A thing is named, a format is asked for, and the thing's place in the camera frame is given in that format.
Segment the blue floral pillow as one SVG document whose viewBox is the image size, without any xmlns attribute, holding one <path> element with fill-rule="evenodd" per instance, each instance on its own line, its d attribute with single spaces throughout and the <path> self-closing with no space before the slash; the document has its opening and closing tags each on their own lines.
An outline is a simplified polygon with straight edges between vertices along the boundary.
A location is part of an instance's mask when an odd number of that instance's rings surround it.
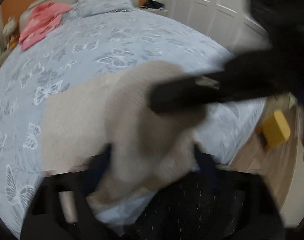
<svg viewBox="0 0 304 240">
<path fill-rule="evenodd" d="M 79 17 L 89 17 L 111 12 L 134 11 L 131 0 L 79 0 L 74 9 Z"/>
</svg>

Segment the yellow box on nightstand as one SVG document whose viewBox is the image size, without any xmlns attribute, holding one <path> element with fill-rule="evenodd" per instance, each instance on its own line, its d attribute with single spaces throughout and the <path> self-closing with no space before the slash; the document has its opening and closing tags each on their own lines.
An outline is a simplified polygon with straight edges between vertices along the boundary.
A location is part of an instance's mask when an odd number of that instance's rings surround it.
<svg viewBox="0 0 304 240">
<path fill-rule="evenodd" d="M 17 46 L 18 43 L 19 43 L 18 35 L 12 35 L 8 40 L 7 49 L 13 50 Z"/>
</svg>

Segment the beige sweater with black hearts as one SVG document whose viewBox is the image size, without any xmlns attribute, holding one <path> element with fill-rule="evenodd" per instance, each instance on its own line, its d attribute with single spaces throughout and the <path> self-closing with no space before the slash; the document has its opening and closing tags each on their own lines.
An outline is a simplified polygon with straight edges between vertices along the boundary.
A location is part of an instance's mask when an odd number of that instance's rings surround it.
<svg viewBox="0 0 304 240">
<path fill-rule="evenodd" d="M 41 124 L 43 169 L 72 171 L 111 144 L 111 165 L 88 197 L 95 212 L 186 175 L 205 109 L 157 115 L 147 106 L 155 83 L 180 76 L 177 64 L 149 61 L 49 96 Z"/>
</svg>

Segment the black bag on nightstand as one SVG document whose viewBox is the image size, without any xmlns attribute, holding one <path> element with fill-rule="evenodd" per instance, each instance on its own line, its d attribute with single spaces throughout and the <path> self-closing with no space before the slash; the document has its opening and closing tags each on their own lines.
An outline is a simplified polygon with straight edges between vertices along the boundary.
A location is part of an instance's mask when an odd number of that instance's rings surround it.
<svg viewBox="0 0 304 240">
<path fill-rule="evenodd" d="M 141 8 L 144 9 L 156 9 L 156 10 L 163 10 L 164 9 L 164 4 L 160 3 L 155 0 L 146 0 L 143 5 L 140 6 Z"/>
</svg>

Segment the pink hoodie on bed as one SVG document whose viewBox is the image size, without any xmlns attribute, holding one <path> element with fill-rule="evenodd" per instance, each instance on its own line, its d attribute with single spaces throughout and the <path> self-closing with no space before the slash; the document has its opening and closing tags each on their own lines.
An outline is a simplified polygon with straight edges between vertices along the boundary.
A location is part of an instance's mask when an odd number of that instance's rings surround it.
<svg viewBox="0 0 304 240">
<path fill-rule="evenodd" d="M 72 9 L 72 5 L 61 2 L 44 2 L 37 5 L 20 32 L 21 50 L 25 51 L 43 40 L 60 25 L 63 14 Z"/>
</svg>

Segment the right white nightstand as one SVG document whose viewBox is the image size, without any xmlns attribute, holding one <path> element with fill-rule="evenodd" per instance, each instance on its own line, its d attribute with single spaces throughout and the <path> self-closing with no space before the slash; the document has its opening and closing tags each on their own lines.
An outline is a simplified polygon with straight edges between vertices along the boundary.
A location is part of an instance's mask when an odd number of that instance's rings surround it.
<svg viewBox="0 0 304 240">
<path fill-rule="evenodd" d="M 161 16 L 164 16 L 164 17 L 167 17 L 167 10 L 164 9 L 163 7 L 161 8 L 152 8 L 152 7 L 147 7 L 147 6 L 140 6 L 138 7 L 140 10 L 143 10 L 143 11 L 147 11 L 147 12 L 151 12 L 153 14 L 156 14 L 156 15 L 161 15 Z"/>
</svg>

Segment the blue butterfly bed cover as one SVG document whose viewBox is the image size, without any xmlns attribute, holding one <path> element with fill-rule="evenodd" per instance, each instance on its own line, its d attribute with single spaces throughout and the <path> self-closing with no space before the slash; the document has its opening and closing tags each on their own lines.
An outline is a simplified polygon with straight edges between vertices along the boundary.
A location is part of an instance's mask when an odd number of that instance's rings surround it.
<svg viewBox="0 0 304 240">
<path fill-rule="evenodd" d="M 140 10 L 90 17 L 71 14 L 30 49 L 15 48 L 0 68 L 0 218 L 20 237 L 42 171 L 45 106 L 93 77 L 147 61 L 185 72 L 216 72 L 231 56 L 206 35 Z"/>
</svg>

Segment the white wardrobe doors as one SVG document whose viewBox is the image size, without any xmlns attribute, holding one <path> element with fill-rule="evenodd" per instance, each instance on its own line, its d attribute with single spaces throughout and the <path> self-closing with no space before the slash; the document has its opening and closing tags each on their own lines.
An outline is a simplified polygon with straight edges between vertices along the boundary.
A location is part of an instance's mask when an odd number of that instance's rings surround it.
<svg viewBox="0 0 304 240">
<path fill-rule="evenodd" d="M 232 53 L 269 45 L 266 31 L 250 15 L 250 0 L 157 0 L 167 16 L 209 36 Z"/>
</svg>

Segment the yellow box on floor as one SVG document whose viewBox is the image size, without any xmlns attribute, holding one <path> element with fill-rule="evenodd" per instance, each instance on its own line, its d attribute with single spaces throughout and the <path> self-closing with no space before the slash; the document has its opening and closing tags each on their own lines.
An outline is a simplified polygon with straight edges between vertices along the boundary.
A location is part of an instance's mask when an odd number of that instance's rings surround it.
<svg viewBox="0 0 304 240">
<path fill-rule="evenodd" d="M 256 128 L 256 134 L 261 134 L 264 137 L 266 141 L 264 150 L 268 151 L 287 142 L 291 135 L 291 129 L 282 111 L 277 109 Z"/>
</svg>

